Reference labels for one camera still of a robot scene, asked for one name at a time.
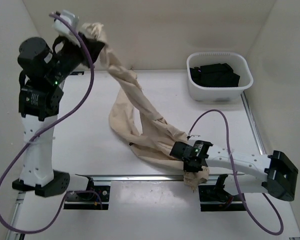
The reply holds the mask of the beige trousers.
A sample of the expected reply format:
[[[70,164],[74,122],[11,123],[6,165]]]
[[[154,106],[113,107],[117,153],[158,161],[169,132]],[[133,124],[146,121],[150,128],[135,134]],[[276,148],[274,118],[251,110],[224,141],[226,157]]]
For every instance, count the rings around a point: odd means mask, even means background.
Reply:
[[[144,95],[133,70],[125,68],[109,46],[103,24],[84,23],[81,30],[90,40],[104,44],[99,59],[119,83],[120,90],[110,110],[111,129],[130,144],[132,152],[148,163],[182,170],[184,163],[170,156],[174,143],[187,143],[187,134],[169,124]]]

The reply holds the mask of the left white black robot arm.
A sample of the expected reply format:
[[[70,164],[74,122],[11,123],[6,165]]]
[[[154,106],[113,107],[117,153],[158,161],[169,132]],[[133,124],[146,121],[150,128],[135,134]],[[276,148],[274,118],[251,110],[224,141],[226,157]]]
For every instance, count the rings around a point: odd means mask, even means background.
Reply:
[[[65,79],[80,64],[88,65],[82,47],[64,36],[55,39],[55,46],[60,43],[63,44],[62,49],[56,52],[43,38],[31,37],[19,47],[17,62],[22,71],[19,75],[18,111],[27,149],[21,174],[12,182],[12,188],[23,192],[34,191],[44,198],[77,191],[83,200],[90,200],[95,194],[92,178],[53,169],[54,129],[50,128],[32,139],[41,129],[58,119]]]

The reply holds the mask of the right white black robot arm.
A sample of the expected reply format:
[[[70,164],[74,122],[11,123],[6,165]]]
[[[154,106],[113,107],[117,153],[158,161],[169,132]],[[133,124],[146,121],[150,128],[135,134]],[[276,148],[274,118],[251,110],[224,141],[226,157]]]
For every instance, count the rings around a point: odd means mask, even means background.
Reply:
[[[188,173],[199,173],[204,167],[234,170],[240,175],[221,177],[214,193],[220,200],[242,193],[268,193],[272,197],[292,202],[295,199],[299,170],[282,151],[255,155],[245,153],[229,154],[227,149],[208,141],[196,140],[191,144],[177,141],[170,156],[183,162]]]

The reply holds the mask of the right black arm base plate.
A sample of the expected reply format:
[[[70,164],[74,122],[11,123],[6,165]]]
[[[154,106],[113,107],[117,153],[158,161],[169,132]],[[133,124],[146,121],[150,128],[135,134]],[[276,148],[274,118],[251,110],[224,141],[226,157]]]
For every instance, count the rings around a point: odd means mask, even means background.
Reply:
[[[230,195],[225,191],[228,174],[221,174],[213,184],[200,184],[198,195],[201,212],[245,212],[239,195]]]

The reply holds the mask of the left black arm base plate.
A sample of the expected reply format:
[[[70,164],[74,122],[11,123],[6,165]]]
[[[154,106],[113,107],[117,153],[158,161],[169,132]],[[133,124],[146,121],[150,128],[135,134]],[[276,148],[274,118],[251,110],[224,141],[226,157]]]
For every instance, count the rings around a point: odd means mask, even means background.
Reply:
[[[98,182],[90,178],[87,189],[96,192],[98,196],[92,192],[69,194],[63,203],[63,208],[65,210],[98,211],[109,209],[111,193],[111,185],[109,182]]]

